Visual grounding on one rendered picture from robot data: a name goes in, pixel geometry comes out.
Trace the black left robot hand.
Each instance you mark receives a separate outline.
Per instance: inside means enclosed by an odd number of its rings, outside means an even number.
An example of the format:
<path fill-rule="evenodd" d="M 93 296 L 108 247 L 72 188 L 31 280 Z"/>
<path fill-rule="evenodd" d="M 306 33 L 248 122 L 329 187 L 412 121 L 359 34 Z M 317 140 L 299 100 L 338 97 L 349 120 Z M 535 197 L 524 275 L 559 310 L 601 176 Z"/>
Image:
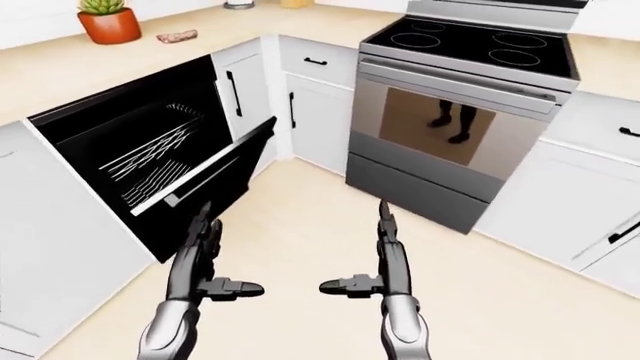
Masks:
<path fill-rule="evenodd" d="M 187 239 L 174 257 L 166 299 L 199 305 L 203 299 L 233 302 L 265 293 L 259 284 L 215 276 L 214 260 L 221 249 L 222 231 L 222 221 L 214 215 L 212 204 L 205 203 L 192 219 Z"/>

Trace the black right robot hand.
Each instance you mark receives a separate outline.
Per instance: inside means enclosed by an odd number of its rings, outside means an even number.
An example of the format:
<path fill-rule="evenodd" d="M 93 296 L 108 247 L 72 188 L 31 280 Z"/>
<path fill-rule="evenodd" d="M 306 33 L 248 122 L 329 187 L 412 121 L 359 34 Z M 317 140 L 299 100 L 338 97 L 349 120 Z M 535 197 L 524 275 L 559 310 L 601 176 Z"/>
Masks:
<path fill-rule="evenodd" d="M 402 242 L 397 239 L 398 227 L 388 203 L 380 200 L 377 223 L 376 250 L 378 275 L 353 275 L 325 281 L 319 291 L 327 295 L 347 296 L 350 299 L 368 299 L 374 294 L 382 296 L 412 295 L 411 272 Z"/>

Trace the black dishwasher door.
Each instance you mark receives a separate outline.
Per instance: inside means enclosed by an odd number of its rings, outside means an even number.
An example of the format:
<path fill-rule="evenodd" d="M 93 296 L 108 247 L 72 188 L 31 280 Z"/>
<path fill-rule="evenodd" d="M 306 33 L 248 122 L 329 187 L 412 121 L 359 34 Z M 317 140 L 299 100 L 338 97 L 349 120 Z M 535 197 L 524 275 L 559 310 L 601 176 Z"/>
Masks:
<path fill-rule="evenodd" d="M 138 239 L 159 263 L 177 253 L 203 209 L 205 219 L 213 221 L 248 191 L 276 122 L 275 116 L 267 119 L 131 211 L 142 231 Z"/>

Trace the stainless oven door with window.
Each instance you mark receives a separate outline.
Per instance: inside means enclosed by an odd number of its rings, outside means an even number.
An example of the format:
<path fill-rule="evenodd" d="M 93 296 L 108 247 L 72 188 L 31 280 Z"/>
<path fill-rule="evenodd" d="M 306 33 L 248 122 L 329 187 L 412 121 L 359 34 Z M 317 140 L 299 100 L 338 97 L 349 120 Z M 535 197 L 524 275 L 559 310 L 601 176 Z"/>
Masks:
<path fill-rule="evenodd" d="M 363 55 L 349 151 L 490 202 L 566 98 L 528 84 Z"/>

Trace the black dishwasher body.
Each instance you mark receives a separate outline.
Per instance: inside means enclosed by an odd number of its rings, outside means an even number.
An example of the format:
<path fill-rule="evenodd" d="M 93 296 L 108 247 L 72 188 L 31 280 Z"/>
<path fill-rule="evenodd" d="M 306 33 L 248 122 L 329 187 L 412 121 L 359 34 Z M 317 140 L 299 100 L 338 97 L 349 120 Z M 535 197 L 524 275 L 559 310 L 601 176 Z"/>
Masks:
<path fill-rule="evenodd" d="M 90 188 L 123 220 L 133 221 L 121 194 L 164 161 L 194 170 L 232 143 L 210 56 L 132 80 L 30 116 L 32 124 Z M 170 150 L 115 181 L 99 167 L 194 119 L 201 126 Z"/>

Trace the narrow white cabinet door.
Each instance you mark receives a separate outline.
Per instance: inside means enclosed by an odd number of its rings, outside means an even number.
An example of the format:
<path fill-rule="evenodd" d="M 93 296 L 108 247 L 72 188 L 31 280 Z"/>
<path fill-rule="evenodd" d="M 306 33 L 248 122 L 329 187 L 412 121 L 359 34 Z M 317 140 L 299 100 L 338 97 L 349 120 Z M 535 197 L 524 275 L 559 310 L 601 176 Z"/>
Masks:
<path fill-rule="evenodd" d="M 248 134 L 273 116 L 269 101 L 261 41 L 255 38 L 211 54 L 217 88 L 233 140 Z M 235 77 L 243 116 L 236 116 L 234 95 L 226 71 Z"/>

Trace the grey oven bottom drawer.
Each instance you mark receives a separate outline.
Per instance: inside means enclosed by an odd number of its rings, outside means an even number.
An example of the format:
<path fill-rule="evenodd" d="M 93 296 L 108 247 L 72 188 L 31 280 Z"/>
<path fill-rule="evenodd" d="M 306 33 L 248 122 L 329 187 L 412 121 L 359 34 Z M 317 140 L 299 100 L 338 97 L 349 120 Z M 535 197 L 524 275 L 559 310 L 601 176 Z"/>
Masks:
<path fill-rule="evenodd" d="M 458 233 L 470 233 L 488 203 L 377 164 L 359 155 L 347 160 L 346 184 Z"/>

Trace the stainless steel electric stove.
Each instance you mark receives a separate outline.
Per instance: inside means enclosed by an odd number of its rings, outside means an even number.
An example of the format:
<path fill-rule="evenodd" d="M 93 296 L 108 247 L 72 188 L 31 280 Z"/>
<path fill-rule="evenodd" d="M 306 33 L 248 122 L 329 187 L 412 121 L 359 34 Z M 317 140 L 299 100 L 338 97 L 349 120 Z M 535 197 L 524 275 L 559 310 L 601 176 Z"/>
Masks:
<path fill-rule="evenodd" d="M 361 42 L 348 185 L 468 233 L 580 82 L 589 0 L 409 0 Z"/>

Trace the white cabinet drawer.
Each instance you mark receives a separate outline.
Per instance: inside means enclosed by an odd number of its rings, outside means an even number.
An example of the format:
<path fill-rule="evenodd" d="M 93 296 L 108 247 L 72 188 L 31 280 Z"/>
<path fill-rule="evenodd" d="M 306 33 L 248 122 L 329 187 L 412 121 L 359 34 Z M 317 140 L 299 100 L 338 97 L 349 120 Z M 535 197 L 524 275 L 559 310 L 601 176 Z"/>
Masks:
<path fill-rule="evenodd" d="M 640 102 L 576 92 L 562 107 L 541 139 L 640 167 Z"/>
<path fill-rule="evenodd" d="M 354 88 L 357 50 L 288 36 L 280 36 L 279 43 L 284 71 L 337 86 Z M 327 61 L 328 65 L 304 62 L 303 59 L 306 57 L 316 61 Z"/>

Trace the terracotta plant pot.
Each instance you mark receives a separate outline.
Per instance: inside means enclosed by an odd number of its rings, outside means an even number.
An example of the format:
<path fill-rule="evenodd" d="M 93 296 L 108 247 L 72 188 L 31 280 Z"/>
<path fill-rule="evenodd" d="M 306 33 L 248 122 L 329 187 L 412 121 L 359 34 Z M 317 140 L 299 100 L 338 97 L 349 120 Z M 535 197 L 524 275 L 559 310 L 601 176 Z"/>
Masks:
<path fill-rule="evenodd" d="M 124 44 L 142 37 L 139 22 L 131 8 L 105 15 L 79 12 L 77 17 L 86 34 L 96 44 Z"/>

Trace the green succulent plant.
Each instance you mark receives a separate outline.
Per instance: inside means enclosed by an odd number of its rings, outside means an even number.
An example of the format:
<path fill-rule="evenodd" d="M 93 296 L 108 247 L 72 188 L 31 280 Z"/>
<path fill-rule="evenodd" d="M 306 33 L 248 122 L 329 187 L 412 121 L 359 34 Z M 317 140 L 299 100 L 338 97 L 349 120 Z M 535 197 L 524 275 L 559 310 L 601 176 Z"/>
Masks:
<path fill-rule="evenodd" d="M 78 10 L 98 16 L 116 14 L 125 7 L 125 0 L 80 0 Z"/>

